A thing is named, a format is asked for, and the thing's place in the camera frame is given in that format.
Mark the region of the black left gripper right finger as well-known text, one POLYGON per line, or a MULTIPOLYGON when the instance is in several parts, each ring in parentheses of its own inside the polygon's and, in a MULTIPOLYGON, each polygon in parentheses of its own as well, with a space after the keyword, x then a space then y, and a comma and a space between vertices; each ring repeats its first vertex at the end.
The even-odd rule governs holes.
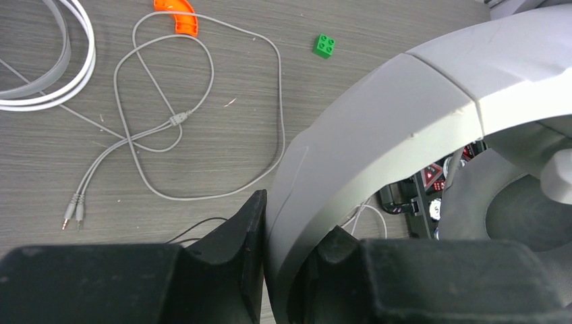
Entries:
POLYGON ((298 272, 290 323, 570 323, 540 260, 494 240, 358 240, 332 229, 298 272))

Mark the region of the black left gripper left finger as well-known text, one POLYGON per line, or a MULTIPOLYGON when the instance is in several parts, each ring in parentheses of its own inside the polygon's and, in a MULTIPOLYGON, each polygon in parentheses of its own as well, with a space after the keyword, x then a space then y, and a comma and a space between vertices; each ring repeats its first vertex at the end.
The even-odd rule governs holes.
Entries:
POLYGON ((178 244, 23 246, 1 259, 2 323, 258 323, 267 193, 178 244))

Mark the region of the large white grey headphones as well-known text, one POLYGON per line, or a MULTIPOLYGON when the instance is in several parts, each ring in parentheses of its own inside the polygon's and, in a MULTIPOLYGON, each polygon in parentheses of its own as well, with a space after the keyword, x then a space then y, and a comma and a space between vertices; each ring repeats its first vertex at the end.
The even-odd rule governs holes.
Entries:
POLYGON ((292 140, 277 170, 265 229, 276 322, 291 322, 297 272, 358 203, 470 142, 570 114, 570 1, 532 1, 370 72, 292 140))

